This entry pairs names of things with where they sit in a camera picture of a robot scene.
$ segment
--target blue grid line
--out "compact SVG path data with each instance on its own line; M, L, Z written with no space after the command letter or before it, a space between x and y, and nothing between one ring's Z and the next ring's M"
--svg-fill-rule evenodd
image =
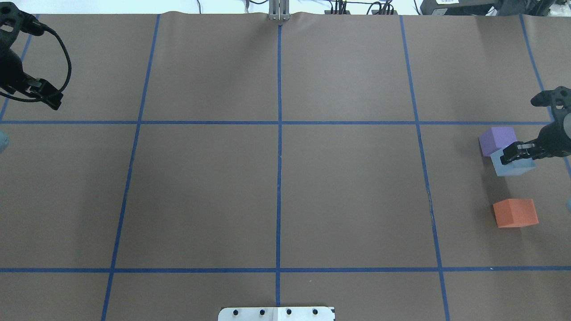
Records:
M541 91L544 91L545 88L543 87L543 81L541 81L541 76L539 75L539 70L537 69L537 65L535 63L535 58L533 57L532 47L529 44L528 31L525 28L524 16L522 14L520 14L520 23L521 23L521 30L524 33L525 46L528 48L529 60L532 63L533 72L536 75L537 83L539 84L539 88L541 89ZM553 122L555 120L555 118L553 118L553 113L551 112L550 106L547 107L547 113L549 114L549 118ZM567 157L563 157L563 161L565 162L565 168L567 168L567 174L571 178L571 166L569 165L569 160L567 159Z
M416 125L416 121L0 121L7 125ZM547 125L550 122L418 121L421 125Z
M281 305L282 266L282 25L278 26L278 183L276 197L276 306Z
M428 202L430 205L430 215L431 215L431 219L432 219L432 236L434 239L436 263L438 264L438 273L439 273L439 277L440 277L440 290L442 291L444 316L445 316L447 321L450 321L450 312L448 310L448 298L446 295L446 284L444 282L444 273L442 271L442 259L440 257L440 246L439 246L439 242L438 242L438 233L436 231L436 218L434 216L434 206L432 204L430 182L428 180L427 164L426 164L426 158L424 156L423 139L422 139L422 133L420 131L419 111L418 111L417 106L416 106L415 86L414 86L414 83L412 82L411 62L409 59L408 47L407 47L407 35L406 35L405 30L404 30L403 16L400 15L399 18L400 18L400 30L401 30L401 34L403 36L404 58L405 58L405 61L407 63L408 84L409 84L409 87L411 90L412 108L413 108L413 111L415 114L416 135L418 136L418 140L419 140L420 160L422 161L422 164L423 164L424 183L426 186L427 195L428 195Z
M460 266L460 267L282 267L281 273L391 273L391 272L498 272L498 271L571 271L571 266ZM245 268L67 268L4 267L0 273L110 273L115 274L222 274L275 273L273 267Z
M137 144L139 140L139 133L141 128L141 121L143 118L144 112L144 103L147 96L147 88L148 88L148 80L151 75L151 67L152 67L152 56L155 52L155 45L156 45L156 35L159 30L159 22L160 22L160 14L156 15L156 22L155 22L155 30L152 36L152 44L151 44L151 52L149 53L148 58L148 65L147 65L147 75L145 76L144 86L143 86L143 96L141 97L141 104L139 108L139 117L137 128L135 130L135 138L133 140L133 148L131 150L131 159L129 160L129 169L127 171L127 180L125 182L125 191L123 193L123 203L121 205L121 212L119 214L119 223L117 224L117 234L115 237L115 245L113 247L113 256L111 257L111 271L109 272L109 278L107 280L107 290L105 291L105 299L103 301L103 309L101 312L101 321L105 321L107 318L107 307L109 305L109 297L111 296L111 287L113 285L113 276L115 270L115 264L117 261L117 252L119 250L119 241L121 239L121 230L123 228L123 219L125 216L125 208L127 206L127 194L129 193L129 186L131 184L131 175L133 170L133 163L135 162L135 153L137 150Z
M24 58L26 58L26 53L28 52L28 47L30 47L30 41L32 41L32 35L28 36L26 40L26 44L24 45L24 50L22 50L22 55L20 56L20 60L24 62ZM2 105L2 110L0 110L0 121L4 118L4 113L8 108L8 102L10 101L9 98L4 98L4 105Z

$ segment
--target horizontal blue line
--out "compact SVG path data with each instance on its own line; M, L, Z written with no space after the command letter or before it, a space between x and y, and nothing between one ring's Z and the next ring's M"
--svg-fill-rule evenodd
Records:
M438 272L438 267L285 267L269 268L67 268L3 267L0 273L362 273L362 272ZM571 271L571 266L468 266L442 267L444 272L494 271Z
M136 125L138 121L0 121L18 125ZM278 125L273 121L141 121L143 125ZM550 122L419 121L421 125L547 125ZM284 121L283 125L415 125L414 121Z

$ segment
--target light blue block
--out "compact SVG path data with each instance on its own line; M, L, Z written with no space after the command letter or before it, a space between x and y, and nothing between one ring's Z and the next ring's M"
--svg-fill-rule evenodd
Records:
M10 140L8 139L8 136L0 130L0 153L8 147L9 143Z
M535 161L531 158L519 159L511 162L510 164L503 165L501 163L500 156L504 154L504 148L505 147L495 151L490 156L498 176L518 176L536 168Z

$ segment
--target purple cube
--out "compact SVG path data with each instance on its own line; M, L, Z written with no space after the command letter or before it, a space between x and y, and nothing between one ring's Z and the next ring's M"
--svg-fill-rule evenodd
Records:
M513 127L492 127L480 136L482 155L490 156L515 141L517 138Z

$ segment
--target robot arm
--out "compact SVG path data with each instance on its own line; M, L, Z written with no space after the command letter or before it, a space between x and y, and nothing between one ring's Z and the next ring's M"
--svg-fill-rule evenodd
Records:
M541 159L571 155L571 89L557 87L544 90L532 98L534 106L551 107L554 121L543 127L536 139L514 142L504 148L501 163L506 165L522 158Z
M62 103L62 91L71 77L70 58L61 38L53 29L38 21L33 15L20 11L11 2L0 2L0 26L4 25L12 27L12 30L0 30L0 88L10 95L3 92L0 92L0 95L21 102L44 102L53 110L57 110ZM20 31L34 36L43 35L47 31L56 37L62 46L68 67L67 78L62 88L56 89L49 81L34 78L24 72L19 56L10 49ZM32 99L11 96L16 91Z

